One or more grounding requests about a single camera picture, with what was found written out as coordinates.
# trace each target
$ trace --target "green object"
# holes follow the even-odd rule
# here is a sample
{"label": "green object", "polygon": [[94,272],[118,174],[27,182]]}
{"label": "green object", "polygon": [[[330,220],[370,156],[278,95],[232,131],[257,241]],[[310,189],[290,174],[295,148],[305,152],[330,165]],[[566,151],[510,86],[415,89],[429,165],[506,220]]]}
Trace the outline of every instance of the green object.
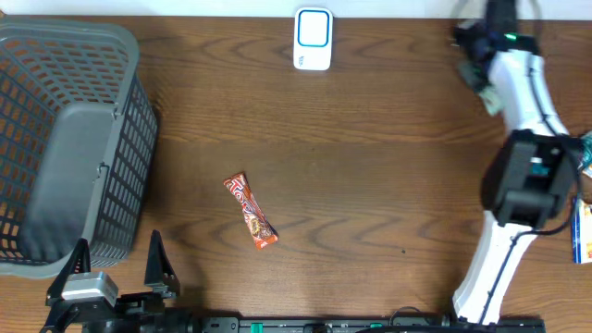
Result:
{"label": "green object", "polygon": [[515,41],[518,39],[518,36],[516,36],[515,33],[506,33],[506,34],[504,34],[504,36],[506,36],[506,38],[511,41]]}
{"label": "green object", "polygon": [[592,132],[582,137],[584,145],[584,157],[582,158],[582,169],[586,170],[592,164]]}
{"label": "green object", "polygon": [[252,323],[251,324],[251,333],[263,333],[263,324]]}

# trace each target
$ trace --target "white wall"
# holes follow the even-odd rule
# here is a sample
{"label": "white wall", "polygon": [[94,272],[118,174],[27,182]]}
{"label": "white wall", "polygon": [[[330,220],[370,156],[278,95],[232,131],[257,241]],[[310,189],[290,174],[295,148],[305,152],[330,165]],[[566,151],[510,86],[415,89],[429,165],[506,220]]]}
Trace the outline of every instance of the white wall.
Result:
{"label": "white wall", "polygon": [[[538,0],[544,19],[590,19],[592,0]],[[480,17],[485,0],[467,0],[463,17]],[[532,18],[528,0],[521,17]],[[291,17],[323,6],[337,18],[448,18],[457,0],[0,0],[7,14]]]}

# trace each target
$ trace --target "candy bar wrapper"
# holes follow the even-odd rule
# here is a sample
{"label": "candy bar wrapper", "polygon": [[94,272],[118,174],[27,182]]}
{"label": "candy bar wrapper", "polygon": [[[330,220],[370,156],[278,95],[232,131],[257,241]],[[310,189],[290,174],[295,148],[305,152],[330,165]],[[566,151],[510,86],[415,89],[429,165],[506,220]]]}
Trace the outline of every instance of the candy bar wrapper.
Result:
{"label": "candy bar wrapper", "polygon": [[234,195],[242,206],[244,221],[251,231],[257,249],[261,250],[269,244],[278,241],[278,235],[271,228],[265,215],[255,201],[244,172],[224,180],[224,186]]}

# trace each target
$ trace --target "wood grain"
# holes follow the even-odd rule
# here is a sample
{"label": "wood grain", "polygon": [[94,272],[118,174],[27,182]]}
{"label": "wood grain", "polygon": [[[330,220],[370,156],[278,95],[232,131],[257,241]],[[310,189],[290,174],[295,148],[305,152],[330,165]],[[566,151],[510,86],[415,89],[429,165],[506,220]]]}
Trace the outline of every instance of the wood grain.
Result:
{"label": "wood grain", "polygon": [[[504,140],[455,71],[446,20],[339,19],[331,69],[293,68],[284,18],[77,18],[123,25],[160,137],[134,251],[107,272],[143,290],[152,229],[180,304],[245,316],[390,315],[447,308],[482,228],[480,179]],[[592,127],[592,32],[548,23],[551,95],[572,133]],[[257,252],[222,185],[249,182],[279,243]],[[549,332],[592,330],[592,265],[569,232],[539,239],[503,304]],[[0,327],[38,331],[50,280],[2,277]]]}

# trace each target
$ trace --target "gray basket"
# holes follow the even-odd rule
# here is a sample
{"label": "gray basket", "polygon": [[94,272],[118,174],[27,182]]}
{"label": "gray basket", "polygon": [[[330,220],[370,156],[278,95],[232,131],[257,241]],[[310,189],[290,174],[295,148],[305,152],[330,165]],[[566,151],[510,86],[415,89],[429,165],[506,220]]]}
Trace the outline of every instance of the gray basket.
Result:
{"label": "gray basket", "polygon": [[0,20],[0,274],[56,275],[78,238],[126,258],[157,124],[115,25]]}

